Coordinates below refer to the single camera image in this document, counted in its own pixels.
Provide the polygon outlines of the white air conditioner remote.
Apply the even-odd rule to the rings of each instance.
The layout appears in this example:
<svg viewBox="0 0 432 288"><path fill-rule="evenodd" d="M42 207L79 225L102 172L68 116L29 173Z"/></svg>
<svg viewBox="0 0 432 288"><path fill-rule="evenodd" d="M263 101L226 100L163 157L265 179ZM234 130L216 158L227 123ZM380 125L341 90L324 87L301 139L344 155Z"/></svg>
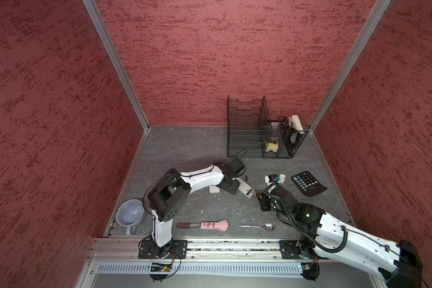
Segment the white air conditioner remote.
<svg viewBox="0 0 432 288"><path fill-rule="evenodd" d="M220 192L220 188L217 187L217 186L210 186L209 187L209 191L210 191L211 194L216 194L216 193Z"/></svg>

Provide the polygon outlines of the grey white remote control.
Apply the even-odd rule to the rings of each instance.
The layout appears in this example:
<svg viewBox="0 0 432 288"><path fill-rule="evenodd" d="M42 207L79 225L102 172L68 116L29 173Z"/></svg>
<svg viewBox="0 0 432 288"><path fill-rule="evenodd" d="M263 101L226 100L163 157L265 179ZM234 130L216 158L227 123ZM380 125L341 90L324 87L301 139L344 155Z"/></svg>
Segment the grey white remote control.
<svg viewBox="0 0 432 288"><path fill-rule="evenodd" d="M241 178L236 178L236 180L239 182L238 186L238 192L245 195L248 198L251 198L255 194L255 189L247 184L245 181L243 181Z"/></svg>

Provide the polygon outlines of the orange black screwdriver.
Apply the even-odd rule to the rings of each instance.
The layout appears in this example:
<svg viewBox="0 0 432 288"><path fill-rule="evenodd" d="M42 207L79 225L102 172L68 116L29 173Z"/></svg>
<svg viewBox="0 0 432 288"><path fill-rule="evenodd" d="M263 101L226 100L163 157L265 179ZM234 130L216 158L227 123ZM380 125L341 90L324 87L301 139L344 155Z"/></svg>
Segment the orange black screwdriver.
<svg viewBox="0 0 432 288"><path fill-rule="evenodd" d="M256 192L254 195L255 195L258 199L263 199L263 198L264 198L264 193L258 193L258 192Z"/></svg>

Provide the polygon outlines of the white battery cover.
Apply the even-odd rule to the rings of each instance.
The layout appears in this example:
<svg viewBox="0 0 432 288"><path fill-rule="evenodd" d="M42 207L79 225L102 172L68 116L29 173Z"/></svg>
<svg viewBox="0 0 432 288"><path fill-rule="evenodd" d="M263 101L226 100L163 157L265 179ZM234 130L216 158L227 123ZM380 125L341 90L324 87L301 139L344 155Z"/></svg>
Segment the white battery cover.
<svg viewBox="0 0 432 288"><path fill-rule="evenodd" d="M285 179L286 179L286 175L280 174L278 182L281 183L281 184L283 184L284 181L285 181Z"/></svg>

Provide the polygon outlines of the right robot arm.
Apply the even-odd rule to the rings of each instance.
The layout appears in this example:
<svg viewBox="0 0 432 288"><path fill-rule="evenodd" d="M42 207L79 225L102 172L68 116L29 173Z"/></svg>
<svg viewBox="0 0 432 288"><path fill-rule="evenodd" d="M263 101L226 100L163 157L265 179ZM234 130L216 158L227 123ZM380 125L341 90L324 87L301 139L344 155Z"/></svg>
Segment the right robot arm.
<svg viewBox="0 0 432 288"><path fill-rule="evenodd" d="M359 230L311 204L298 202L279 183L256 193L262 211L274 211L285 224L300 233L285 252L314 260L303 269L303 277L315 280L319 259L331 259L364 271L383 281L388 288L420 288L422 262L415 245L394 242Z"/></svg>

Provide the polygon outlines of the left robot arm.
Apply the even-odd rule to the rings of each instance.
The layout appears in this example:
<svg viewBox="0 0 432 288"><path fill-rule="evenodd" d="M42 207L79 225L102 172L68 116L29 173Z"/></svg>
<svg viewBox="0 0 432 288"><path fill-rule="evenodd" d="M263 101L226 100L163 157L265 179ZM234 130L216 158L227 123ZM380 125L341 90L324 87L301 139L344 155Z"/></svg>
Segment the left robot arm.
<svg viewBox="0 0 432 288"><path fill-rule="evenodd" d="M208 168L179 172L168 170L145 193L148 211L153 218L151 238L158 249L166 250L172 241L173 219L181 211L190 194L209 187L235 194L240 187L238 177L246 171L243 162L233 158L229 163L215 162Z"/></svg>

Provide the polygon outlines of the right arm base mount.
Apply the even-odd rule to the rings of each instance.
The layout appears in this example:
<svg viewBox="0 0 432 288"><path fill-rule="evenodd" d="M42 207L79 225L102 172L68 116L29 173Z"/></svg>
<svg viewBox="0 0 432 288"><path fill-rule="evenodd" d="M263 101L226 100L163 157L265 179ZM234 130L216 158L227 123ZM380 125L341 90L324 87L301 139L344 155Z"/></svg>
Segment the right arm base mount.
<svg viewBox="0 0 432 288"><path fill-rule="evenodd" d="M279 242L280 246L280 253L282 255L283 260L314 260L317 259L324 259L320 256L318 256L313 249L302 249L299 244L298 240L280 240Z"/></svg>

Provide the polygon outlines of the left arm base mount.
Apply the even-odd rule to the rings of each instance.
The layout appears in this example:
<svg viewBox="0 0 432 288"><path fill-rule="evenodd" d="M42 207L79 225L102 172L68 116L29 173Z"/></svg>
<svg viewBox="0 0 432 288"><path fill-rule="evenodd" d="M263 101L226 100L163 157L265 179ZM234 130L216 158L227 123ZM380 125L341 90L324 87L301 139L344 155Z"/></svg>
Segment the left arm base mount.
<svg viewBox="0 0 432 288"><path fill-rule="evenodd" d="M188 241L171 240L164 247L159 247L150 237L139 242L139 259L185 259Z"/></svg>

